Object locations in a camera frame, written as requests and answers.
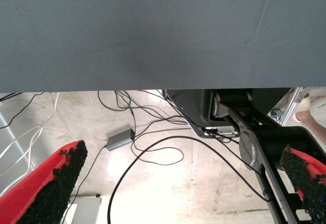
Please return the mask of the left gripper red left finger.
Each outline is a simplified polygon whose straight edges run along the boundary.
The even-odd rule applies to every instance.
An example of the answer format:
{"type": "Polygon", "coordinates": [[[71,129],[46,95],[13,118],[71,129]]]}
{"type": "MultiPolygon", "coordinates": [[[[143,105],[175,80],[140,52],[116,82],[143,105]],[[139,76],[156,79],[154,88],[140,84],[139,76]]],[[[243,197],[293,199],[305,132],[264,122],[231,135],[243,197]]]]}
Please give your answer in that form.
{"type": "Polygon", "coordinates": [[[1,197],[1,223],[60,223],[87,154],[79,140],[50,155],[1,197]]]}

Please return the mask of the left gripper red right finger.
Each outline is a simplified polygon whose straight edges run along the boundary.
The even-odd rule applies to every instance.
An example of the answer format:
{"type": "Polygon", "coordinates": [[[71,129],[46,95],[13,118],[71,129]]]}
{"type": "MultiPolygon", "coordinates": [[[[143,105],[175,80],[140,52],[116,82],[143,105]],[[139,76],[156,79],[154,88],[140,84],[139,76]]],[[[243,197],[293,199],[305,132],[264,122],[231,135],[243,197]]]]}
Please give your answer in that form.
{"type": "Polygon", "coordinates": [[[325,164],[289,145],[282,152],[280,164],[311,223],[325,223],[325,164]]]}

